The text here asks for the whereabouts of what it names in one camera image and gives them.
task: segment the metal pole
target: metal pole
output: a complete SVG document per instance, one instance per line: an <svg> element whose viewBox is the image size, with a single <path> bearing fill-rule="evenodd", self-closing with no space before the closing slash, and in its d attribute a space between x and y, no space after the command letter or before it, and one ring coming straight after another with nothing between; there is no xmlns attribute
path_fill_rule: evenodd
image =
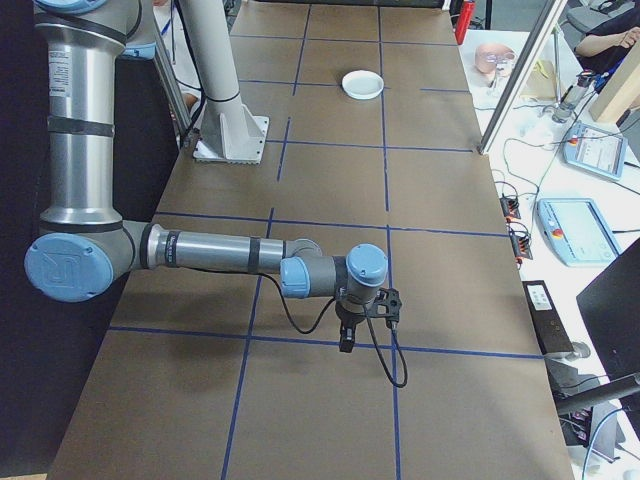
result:
<svg viewBox="0 0 640 480"><path fill-rule="evenodd" d="M553 29L553 53L556 67L556 107L560 105L562 100L562 91L560 90L560 27L558 25Z"/></svg>
<svg viewBox="0 0 640 480"><path fill-rule="evenodd" d="M577 393L556 402L558 415L566 415L582 408L589 408L599 403L615 400L640 392L640 373L632 373L611 383Z"/></svg>
<svg viewBox="0 0 640 480"><path fill-rule="evenodd" d="M158 25L155 25L154 32L156 40L156 55L153 58L153 63L156 66L156 70L160 76L160 83L162 83L164 91L167 94L169 104L171 105L176 117L178 133L182 137L187 132L187 128L189 128L191 118L189 117L189 111L187 110L187 106L182 98L182 92L180 92L180 87L178 86L178 81L176 80L173 67L171 66L169 55L167 55L162 35L160 35L160 31L158 30Z"/></svg>
<svg viewBox="0 0 640 480"><path fill-rule="evenodd" d="M547 0L547 3L542 9L536 24L529 34L529 38L522 49L520 58L513 69L513 73L507 82L505 91L498 101L487 130L482 136L480 145L478 145L478 151L481 154L485 154L491 148L502 123L504 122L509 110L517 100L520 92L524 88L524 85L533 70L533 66L540 55L540 52L544 48L551 30L555 27L560 18L560 14L566 5L567 0Z"/></svg>

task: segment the black monitor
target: black monitor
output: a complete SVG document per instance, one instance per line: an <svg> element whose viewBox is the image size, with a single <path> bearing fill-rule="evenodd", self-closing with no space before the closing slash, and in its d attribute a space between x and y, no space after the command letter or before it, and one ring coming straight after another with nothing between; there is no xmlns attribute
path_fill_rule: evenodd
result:
<svg viewBox="0 0 640 480"><path fill-rule="evenodd" d="M610 378L640 372L640 239L577 297L591 341ZM640 394L620 399L640 437Z"/></svg>

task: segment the black electronic device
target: black electronic device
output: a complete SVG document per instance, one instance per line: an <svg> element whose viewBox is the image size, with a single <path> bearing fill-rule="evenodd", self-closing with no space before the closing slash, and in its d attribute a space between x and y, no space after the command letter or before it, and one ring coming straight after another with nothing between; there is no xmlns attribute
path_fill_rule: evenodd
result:
<svg viewBox="0 0 640 480"><path fill-rule="evenodd" d="M640 371L640 239L577 297L591 341L610 378ZM640 394L620 399L640 436Z"/></svg>
<svg viewBox="0 0 640 480"><path fill-rule="evenodd" d="M573 345L544 281L524 281L522 285L542 354L549 358L563 358L572 353Z"/></svg>

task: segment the person's arm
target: person's arm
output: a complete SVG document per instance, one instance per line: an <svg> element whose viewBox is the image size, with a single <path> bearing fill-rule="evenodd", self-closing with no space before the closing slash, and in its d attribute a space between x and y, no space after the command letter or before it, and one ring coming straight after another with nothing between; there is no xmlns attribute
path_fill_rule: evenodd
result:
<svg viewBox="0 0 640 480"><path fill-rule="evenodd" d="M639 27L612 35L587 35L578 44L575 51L582 57L593 57L611 47L631 48L638 40L640 40Z"/></svg>

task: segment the blue joint cap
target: blue joint cap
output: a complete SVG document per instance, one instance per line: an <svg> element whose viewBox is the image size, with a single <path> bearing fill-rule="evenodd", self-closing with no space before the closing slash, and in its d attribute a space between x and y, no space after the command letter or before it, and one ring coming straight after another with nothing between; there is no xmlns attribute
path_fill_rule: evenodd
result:
<svg viewBox="0 0 640 480"><path fill-rule="evenodd" d="M282 295L287 298L307 298L311 281L307 266L300 257L284 258L280 262Z"/></svg>
<svg viewBox="0 0 640 480"><path fill-rule="evenodd" d="M43 10L63 13L66 15L80 15L100 8L109 0L34 0Z"/></svg>
<svg viewBox="0 0 640 480"><path fill-rule="evenodd" d="M387 278L387 256L370 243L353 247L347 255L349 274L365 287L379 287Z"/></svg>
<svg viewBox="0 0 640 480"><path fill-rule="evenodd" d="M156 42L146 45L127 45L120 56L127 60L153 60L156 56Z"/></svg>
<svg viewBox="0 0 640 480"><path fill-rule="evenodd" d="M24 267L34 287L61 302L89 300L113 281L113 267L104 251L69 233L38 238L27 251Z"/></svg>

